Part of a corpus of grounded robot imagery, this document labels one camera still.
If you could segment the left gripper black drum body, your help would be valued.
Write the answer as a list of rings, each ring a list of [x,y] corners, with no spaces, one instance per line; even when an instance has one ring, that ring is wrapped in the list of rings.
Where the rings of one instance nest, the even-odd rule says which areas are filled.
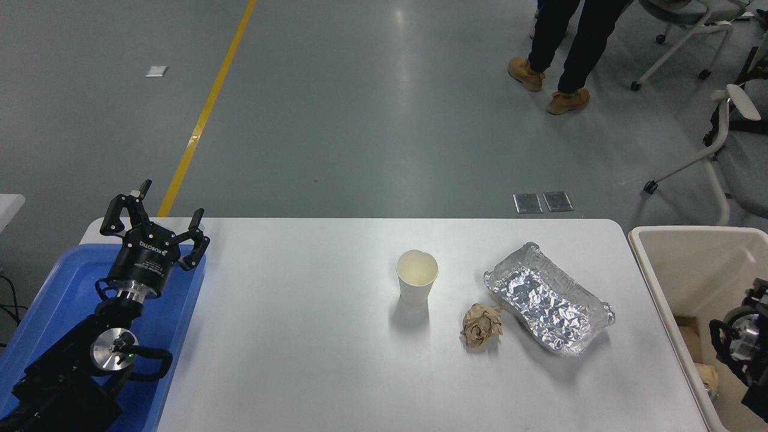
[[[123,245],[108,272],[108,289],[120,292],[137,288],[146,298],[159,298],[180,259],[180,247],[170,245],[175,232],[151,223],[148,230],[132,227],[123,237]]]

